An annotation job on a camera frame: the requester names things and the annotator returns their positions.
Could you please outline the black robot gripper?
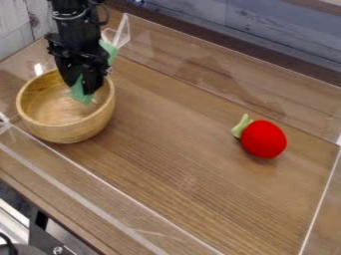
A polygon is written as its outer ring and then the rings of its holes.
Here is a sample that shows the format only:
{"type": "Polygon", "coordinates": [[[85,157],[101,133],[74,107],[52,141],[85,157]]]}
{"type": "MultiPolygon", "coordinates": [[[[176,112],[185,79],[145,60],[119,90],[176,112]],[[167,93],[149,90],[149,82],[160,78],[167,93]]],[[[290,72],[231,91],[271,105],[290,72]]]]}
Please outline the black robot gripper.
{"type": "Polygon", "coordinates": [[[57,31],[48,33],[48,53],[65,84],[72,87],[82,75],[82,92],[92,95],[104,82],[108,73],[109,53],[100,45],[101,27],[108,20],[96,15],[53,15],[57,31]]]}

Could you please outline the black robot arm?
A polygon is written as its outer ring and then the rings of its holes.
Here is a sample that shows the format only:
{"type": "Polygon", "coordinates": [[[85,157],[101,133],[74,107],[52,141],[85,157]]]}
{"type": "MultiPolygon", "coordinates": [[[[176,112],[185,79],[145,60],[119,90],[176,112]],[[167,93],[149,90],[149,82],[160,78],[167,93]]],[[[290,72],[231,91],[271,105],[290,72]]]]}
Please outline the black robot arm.
{"type": "Polygon", "coordinates": [[[100,88],[109,68],[109,53],[100,45],[100,28],[109,17],[99,18],[97,8],[105,8],[104,0],[48,0],[57,31],[45,34],[48,53],[65,84],[77,89],[81,96],[91,96],[100,88]]]}

